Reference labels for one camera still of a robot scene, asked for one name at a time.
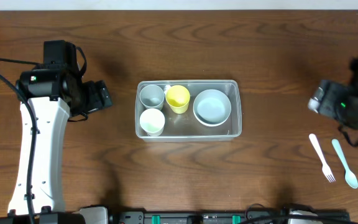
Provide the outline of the white bowl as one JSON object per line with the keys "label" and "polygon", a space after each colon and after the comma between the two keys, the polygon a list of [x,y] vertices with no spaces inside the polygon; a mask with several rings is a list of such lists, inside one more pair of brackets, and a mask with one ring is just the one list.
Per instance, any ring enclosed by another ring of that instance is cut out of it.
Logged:
{"label": "white bowl", "polygon": [[208,127],[216,127],[225,123],[229,116],[224,113],[217,114],[199,114],[195,113],[195,118],[203,125]]}

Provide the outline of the pink plastic fork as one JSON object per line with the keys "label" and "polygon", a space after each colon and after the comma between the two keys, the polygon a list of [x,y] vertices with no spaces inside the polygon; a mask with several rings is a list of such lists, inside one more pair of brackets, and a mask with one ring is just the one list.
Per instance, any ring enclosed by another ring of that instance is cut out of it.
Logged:
{"label": "pink plastic fork", "polygon": [[335,182],[336,179],[334,178],[331,168],[329,167],[328,163],[326,162],[326,159],[323,154],[323,150],[322,150],[321,146],[319,145],[319,141],[318,141],[316,135],[311,133],[311,134],[309,134],[308,137],[309,137],[309,140],[322,163],[322,172],[323,172],[324,176],[327,178],[327,180],[330,183]]}

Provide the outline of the clear plastic container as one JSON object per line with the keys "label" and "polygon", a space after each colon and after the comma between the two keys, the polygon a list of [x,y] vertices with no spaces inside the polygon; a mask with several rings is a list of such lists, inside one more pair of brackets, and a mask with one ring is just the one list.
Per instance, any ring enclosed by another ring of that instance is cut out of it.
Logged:
{"label": "clear plastic container", "polygon": [[[140,100],[140,92],[148,85],[157,85],[167,90],[174,85],[186,87],[190,92],[190,105],[183,114],[176,114],[167,103],[162,108],[165,126],[159,136],[149,136],[140,126],[140,116],[145,110]],[[231,114],[216,127],[201,124],[194,115],[193,103],[202,91],[216,89],[223,92],[231,101]],[[142,81],[137,86],[135,99],[135,133],[145,142],[190,142],[190,141],[230,141],[241,135],[242,106],[239,87],[234,80],[153,80]]]}

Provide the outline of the grey bowl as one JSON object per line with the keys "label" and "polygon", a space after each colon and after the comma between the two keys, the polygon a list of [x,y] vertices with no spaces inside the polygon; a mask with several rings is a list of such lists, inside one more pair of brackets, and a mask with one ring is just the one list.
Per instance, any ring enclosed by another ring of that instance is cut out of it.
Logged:
{"label": "grey bowl", "polygon": [[204,90],[199,93],[193,102],[193,114],[217,114],[231,115],[231,102],[227,95],[215,89]]}

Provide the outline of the white plastic cup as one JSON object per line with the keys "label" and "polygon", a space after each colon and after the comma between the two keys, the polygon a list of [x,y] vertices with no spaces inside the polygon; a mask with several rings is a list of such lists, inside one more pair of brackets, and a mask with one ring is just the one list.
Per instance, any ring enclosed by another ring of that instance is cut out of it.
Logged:
{"label": "white plastic cup", "polygon": [[159,136],[165,126],[165,116],[158,109],[147,109],[140,116],[140,126],[149,136]]}

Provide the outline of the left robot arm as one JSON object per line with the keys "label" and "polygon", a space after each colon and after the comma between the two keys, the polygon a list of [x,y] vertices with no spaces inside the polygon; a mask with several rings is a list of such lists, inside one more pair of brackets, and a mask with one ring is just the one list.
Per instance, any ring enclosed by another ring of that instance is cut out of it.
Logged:
{"label": "left robot arm", "polygon": [[8,215],[0,223],[108,223],[104,206],[65,210],[63,138],[76,98],[84,96],[80,75],[57,69],[23,72],[17,89],[25,96],[19,171]]}

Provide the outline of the yellow plastic cup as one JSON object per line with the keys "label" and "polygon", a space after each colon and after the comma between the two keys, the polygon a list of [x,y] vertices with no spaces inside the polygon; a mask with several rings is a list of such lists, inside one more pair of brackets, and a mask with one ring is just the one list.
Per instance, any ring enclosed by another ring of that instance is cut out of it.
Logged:
{"label": "yellow plastic cup", "polygon": [[190,103],[190,92],[181,85],[170,86],[165,91],[165,99],[174,113],[183,114]]}

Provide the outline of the light green plastic spoon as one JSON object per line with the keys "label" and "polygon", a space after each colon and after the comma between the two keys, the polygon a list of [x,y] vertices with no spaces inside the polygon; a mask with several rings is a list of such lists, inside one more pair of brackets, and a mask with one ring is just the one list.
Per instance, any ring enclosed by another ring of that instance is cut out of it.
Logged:
{"label": "light green plastic spoon", "polygon": [[346,161],[346,157],[343,153],[342,147],[337,139],[332,139],[331,143],[333,145],[334,150],[337,153],[339,160],[341,161],[344,167],[344,179],[346,183],[353,189],[358,188],[358,180],[356,175],[350,170],[349,165]]}

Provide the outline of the grey plastic cup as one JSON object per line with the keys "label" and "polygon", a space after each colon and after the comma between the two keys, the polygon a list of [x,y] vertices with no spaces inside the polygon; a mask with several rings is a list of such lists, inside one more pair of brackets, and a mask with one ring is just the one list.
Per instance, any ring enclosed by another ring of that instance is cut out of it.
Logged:
{"label": "grey plastic cup", "polygon": [[163,108],[165,94],[161,87],[157,85],[147,85],[140,91],[140,101],[146,109]]}

